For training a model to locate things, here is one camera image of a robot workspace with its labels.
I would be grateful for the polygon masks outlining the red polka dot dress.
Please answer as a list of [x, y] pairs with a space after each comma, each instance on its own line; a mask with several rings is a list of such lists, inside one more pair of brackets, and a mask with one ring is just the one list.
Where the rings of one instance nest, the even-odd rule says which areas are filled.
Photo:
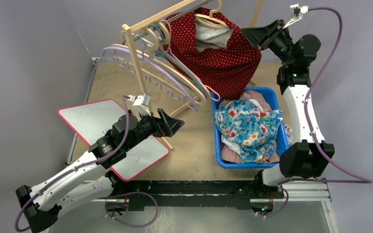
[[209, 9], [199, 8], [170, 23], [171, 51], [221, 98], [238, 99], [261, 61], [261, 52], [246, 40], [238, 25], [220, 12], [214, 17], [224, 21], [232, 32], [226, 47], [199, 50], [195, 42], [195, 13], [208, 14]]

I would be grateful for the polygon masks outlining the cream hanger of dress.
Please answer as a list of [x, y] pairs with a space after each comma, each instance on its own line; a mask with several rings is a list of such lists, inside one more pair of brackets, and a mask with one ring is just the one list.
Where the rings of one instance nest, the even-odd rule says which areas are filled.
[[217, 3], [218, 6], [215, 9], [209, 10], [208, 14], [195, 13], [195, 20], [198, 23], [213, 29], [229, 29], [229, 26], [224, 21], [214, 17], [214, 14], [218, 13], [222, 8], [222, 1], [217, 0]]

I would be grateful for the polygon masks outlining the white cloth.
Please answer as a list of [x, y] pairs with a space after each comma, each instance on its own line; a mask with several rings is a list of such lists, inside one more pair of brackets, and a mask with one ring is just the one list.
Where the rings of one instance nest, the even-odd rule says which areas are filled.
[[[248, 100], [248, 101], [251, 101], [252, 103], [254, 103], [256, 105], [257, 108], [259, 108], [260, 110], [263, 110], [263, 107], [262, 105], [256, 100], [256, 99], [245, 99], [245, 100]], [[224, 100], [220, 105], [219, 105], [219, 109], [224, 107], [224, 106], [227, 106], [230, 102], [232, 102], [231, 100]], [[221, 135], [221, 142], [227, 146], [230, 150], [234, 151], [235, 153], [237, 154], [241, 154], [243, 152], [242, 150], [242, 146], [236, 142], [233, 142], [233, 141], [229, 141], [225, 136]]]

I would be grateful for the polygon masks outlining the teal hanger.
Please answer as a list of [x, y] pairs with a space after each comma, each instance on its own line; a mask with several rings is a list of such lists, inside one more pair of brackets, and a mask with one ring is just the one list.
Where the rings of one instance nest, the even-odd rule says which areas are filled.
[[172, 53], [170, 47], [170, 30], [168, 30], [167, 26], [169, 26], [170, 29], [170, 24], [168, 22], [166, 22], [166, 25], [162, 22], [155, 22], [155, 24], [149, 24], [146, 27], [142, 27], [141, 30], [143, 30], [145, 34], [150, 34], [151, 36], [156, 36], [154, 31], [159, 33], [157, 40], [160, 45], [156, 46], [157, 50], [155, 51], [155, 54], [169, 59], [169, 61], [172, 62], [176, 68], [181, 69], [191, 80], [193, 80], [194, 85], [200, 90], [205, 98], [208, 98], [208, 96], [210, 96], [208, 88], [202, 83], [197, 75], [195, 75], [189, 68], [180, 62]]

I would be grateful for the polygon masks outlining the cream wooden hanger front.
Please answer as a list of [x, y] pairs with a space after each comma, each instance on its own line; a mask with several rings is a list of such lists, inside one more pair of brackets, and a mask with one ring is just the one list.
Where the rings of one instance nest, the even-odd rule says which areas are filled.
[[121, 36], [122, 43], [104, 48], [103, 53], [110, 53], [110, 61], [134, 73], [142, 92], [147, 92], [150, 83], [193, 109], [210, 99], [209, 89], [198, 77], [164, 49], [170, 45], [170, 34], [162, 23], [126, 29]]

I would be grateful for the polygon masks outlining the cream wooden hanger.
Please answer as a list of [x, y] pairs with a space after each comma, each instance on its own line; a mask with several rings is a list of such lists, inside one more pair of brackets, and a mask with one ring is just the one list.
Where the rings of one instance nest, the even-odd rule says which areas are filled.
[[167, 50], [164, 50], [164, 57], [175, 64], [177, 68], [180, 68], [195, 84], [195, 86], [204, 94], [206, 98], [211, 97], [210, 91], [206, 85], [204, 85], [201, 79], [193, 73], [186, 65], [184, 65], [171, 51], [170, 47], [170, 23], [167, 20], [156, 21], [159, 36], [158, 41], [160, 45], [166, 45]]
[[103, 53], [110, 53], [110, 61], [134, 73], [142, 92], [147, 92], [150, 83], [193, 109], [210, 99], [209, 89], [198, 77], [164, 49], [170, 45], [170, 34], [162, 23], [126, 29], [121, 36], [122, 43], [104, 48]]

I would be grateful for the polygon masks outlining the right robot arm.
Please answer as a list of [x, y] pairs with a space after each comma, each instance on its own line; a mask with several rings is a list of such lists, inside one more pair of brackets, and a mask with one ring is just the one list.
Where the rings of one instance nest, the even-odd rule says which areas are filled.
[[311, 99], [312, 82], [309, 67], [315, 61], [321, 42], [317, 36], [306, 34], [297, 42], [292, 40], [283, 20], [275, 20], [264, 27], [244, 28], [240, 31], [248, 42], [259, 50], [271, 50], [281, 61], [277, 84], [289, 107], [294, 132], [294, 144], [280, 156], [272, 168], [258, 173], [253, 184], [254, 193], [261, 198], [291, 178], [319, 177], [335, 154], [333, 144], [326, 143], [316, 125]]

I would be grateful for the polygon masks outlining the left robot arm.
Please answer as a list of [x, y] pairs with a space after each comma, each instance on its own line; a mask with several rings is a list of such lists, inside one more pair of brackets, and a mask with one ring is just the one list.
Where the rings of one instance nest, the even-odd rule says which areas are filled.
[[19, 187], [16, 195], [21, 210], [16, 217], [15, 230], [40, 233], [51, 227], [61, 212], [95, 193], [121, 198], [125, 194], [125, 185], [112, 177], [106, 176], [105, 181], [88, 187], [86, 191], [82, 183], [126, 158], [128, 151], [148, 137], [172, 137], [184, 126], [183, 120], [170, 117], [162, 108], [157, 111], [158, 117], [153, 114], [136, 117], [126, 110], [112, 128], [74, 163], [40, 184]]

